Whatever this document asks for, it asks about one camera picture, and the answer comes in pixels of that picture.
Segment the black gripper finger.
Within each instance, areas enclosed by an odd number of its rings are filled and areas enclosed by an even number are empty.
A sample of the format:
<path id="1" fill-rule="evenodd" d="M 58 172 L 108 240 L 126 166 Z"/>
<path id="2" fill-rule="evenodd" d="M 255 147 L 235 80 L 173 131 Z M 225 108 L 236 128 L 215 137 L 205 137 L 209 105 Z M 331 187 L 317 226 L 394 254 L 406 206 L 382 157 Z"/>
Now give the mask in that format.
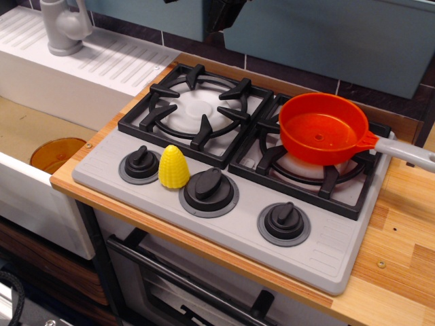
<path id="1" fill-rule="evenodd" d="M 208 33 L 230 28 L 239 16 L 245 0 L 213 0 L 208 14 Z"/>

